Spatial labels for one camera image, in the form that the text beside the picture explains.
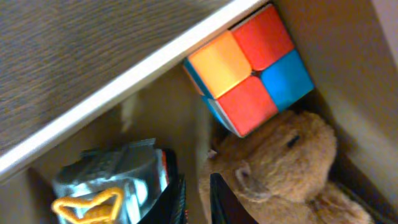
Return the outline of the colourful puzzle cube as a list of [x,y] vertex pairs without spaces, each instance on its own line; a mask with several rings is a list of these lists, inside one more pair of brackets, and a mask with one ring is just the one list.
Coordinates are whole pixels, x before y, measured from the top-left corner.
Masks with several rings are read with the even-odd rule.
[[191,53],[183,67],[212,114],[241,138],[314,88],[272,3]]

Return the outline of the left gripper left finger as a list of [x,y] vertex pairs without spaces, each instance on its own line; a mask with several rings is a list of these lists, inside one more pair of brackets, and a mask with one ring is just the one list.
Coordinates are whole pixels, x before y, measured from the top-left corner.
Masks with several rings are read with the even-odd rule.
[[138,224],[186,224],[186,205],[186,181],[185,176],[180,174]]

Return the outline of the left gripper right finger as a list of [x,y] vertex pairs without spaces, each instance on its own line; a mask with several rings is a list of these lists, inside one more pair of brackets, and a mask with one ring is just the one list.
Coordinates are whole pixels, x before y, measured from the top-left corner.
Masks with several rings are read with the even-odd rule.
[[212,224],[257,224],[219,173],[210,175]]

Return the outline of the brown plush toy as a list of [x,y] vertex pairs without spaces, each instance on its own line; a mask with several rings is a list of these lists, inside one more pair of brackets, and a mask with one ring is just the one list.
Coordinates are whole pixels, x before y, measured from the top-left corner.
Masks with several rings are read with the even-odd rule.
[[209,150],[198,178],[207,223],[210,176],[219,174],[258,223],[372,223],[329,178],[334,129],[318,114],[288,110],[245,138],[230,134]]

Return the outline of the red grey toy truck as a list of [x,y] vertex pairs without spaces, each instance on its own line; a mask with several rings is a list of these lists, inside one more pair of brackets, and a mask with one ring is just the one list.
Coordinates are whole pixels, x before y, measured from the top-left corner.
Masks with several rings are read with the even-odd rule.
[[119,187],[124,191],[124,200],[118,223],[138,223],[177,176],[175,151],[157,148],[152,138],[81,151],[79,160],[55,175],[52,187],[58,198],[84,199]]

